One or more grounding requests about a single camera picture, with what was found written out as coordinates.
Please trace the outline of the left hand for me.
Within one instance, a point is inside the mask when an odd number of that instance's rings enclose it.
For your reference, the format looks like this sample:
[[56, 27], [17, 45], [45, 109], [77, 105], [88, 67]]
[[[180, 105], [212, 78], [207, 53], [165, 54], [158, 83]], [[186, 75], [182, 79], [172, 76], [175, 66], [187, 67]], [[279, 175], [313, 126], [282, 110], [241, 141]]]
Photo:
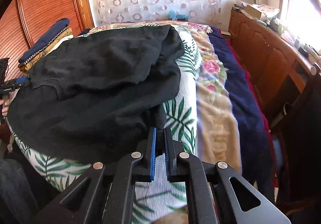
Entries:
[[10, 99], [1, 99], [0, 100], [2, 116], [6, 117], [8, 114], [9, 106], [10, 106]]

